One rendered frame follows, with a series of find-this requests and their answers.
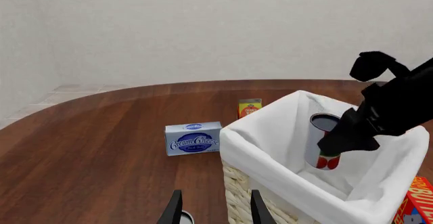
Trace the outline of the blue cream cheese box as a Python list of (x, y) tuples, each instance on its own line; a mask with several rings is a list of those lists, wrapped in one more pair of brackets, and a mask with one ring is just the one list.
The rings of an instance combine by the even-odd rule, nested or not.
[(220, 150), (220, 122), (165, 126), (167, 156), (180, 156)]

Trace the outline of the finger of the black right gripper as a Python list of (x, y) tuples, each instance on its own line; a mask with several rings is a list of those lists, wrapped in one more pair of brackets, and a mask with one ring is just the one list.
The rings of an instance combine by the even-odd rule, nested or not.
[(374, 151), (380, 146), (374, 139), (379, 134), (380, 131), (369, 121), (364, 109), (350, 108), (317, 145), (327, 155), (355, 150)]

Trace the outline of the yellow orange juice carton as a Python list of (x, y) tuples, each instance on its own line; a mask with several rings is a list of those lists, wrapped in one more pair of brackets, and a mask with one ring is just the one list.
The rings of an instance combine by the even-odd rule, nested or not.
[(241, 119), (262, 108), (262, 99), (239, 99), (237, 105), (237, 119)]

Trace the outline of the red butter box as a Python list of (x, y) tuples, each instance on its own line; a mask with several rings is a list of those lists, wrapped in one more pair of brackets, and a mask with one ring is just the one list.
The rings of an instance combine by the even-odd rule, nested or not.
[(391, 224), (433, 224), (433, 186), (415, 177)]

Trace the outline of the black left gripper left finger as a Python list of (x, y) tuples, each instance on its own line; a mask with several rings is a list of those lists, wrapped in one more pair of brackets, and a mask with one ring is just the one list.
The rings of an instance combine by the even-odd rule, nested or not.
[(173, 191), (170, 201), (157, 224), (180, 224), (183, 209), (182, 192), (179, 189)]

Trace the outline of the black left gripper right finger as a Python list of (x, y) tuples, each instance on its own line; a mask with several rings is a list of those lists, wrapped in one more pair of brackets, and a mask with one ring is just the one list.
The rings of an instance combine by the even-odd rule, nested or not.
[(272, 216), (257, 189), (252, 190), (250, 207), (253, 224), (272, 224)]

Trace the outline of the wicker basket with white liner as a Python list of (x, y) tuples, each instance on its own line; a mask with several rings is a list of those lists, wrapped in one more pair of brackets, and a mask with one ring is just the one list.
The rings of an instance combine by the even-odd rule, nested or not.
[(429, 146), (422, 126), (377, 136), (372, 152), (345, 152), (332, 170), (304, 159), (318, 113), (341, 116), (350, 104), (295, 91), (220, 132), (229, 224), (252, 224), (257, 189), (278, 224), (390, 224)]

